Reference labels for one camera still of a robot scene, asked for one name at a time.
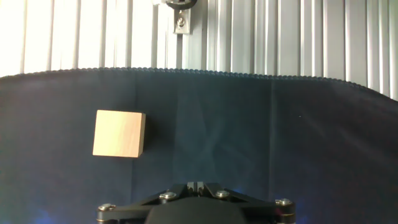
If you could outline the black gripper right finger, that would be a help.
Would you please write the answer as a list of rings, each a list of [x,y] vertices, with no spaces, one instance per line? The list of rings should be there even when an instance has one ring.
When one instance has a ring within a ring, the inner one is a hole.
[[[287,198],[263,201],[222,187],[219,183],[196,183],[196,195],[237,205],[245,216],[267,223],[295,223],[295,203]]]

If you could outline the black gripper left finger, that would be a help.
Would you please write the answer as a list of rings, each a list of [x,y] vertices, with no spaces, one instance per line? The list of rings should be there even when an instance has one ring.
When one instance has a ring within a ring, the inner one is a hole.
[[[96,210],[96,221],[97,223],[123,223],[128,220],[145,219],[156,206],[192,196],[196,196],[195,182],[174,184],[167,190],[130,205],[102,204]]]

